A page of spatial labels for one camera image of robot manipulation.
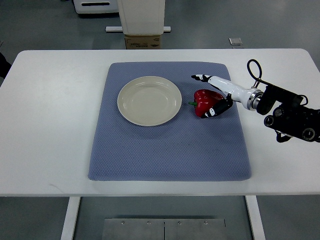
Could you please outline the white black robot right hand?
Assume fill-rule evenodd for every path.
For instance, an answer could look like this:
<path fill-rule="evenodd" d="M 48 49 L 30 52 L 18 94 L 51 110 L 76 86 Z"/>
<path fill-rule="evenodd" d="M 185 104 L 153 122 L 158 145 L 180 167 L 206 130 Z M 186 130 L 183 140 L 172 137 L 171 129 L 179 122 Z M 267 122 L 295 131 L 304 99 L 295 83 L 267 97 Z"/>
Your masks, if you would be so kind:
<path fill-rule="evenodd" d="M 215 89 L 225 94 L 224 99 L 217 103 L 214 107 L 216 116 L 224 113 L 233 106 L 233 102 L 241 103 L 247 110 L 253 111 L 257 108 L 263 92 L 257 88 L 245 89 L 240 85 L 231 81 L 218 77 L 204 74 L 196 74 L 191 76 L 193 79 L 205 83 L 209 83 Z"/>

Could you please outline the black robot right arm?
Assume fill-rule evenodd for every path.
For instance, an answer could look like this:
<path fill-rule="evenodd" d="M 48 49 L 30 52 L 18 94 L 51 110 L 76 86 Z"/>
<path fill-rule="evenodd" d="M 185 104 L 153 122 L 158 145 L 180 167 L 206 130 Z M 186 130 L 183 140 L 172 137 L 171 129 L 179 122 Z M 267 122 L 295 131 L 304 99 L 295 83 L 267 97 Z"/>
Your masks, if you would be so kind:
<path fill-rule="evenodd" d="M 279 143 L 295 137 L 306 142 L 320 141 L 320 111 L 306 107 L 307 96 L 296 94 L 262 80 L 262 68 L 255 59 L 247 62 L 247 70 L 255 80 L 253 88 L 265 84 L 265 91 L 258 90 L 248 99 L 251 110 L 265 116 L 264 125 L 276 133 Z"/>

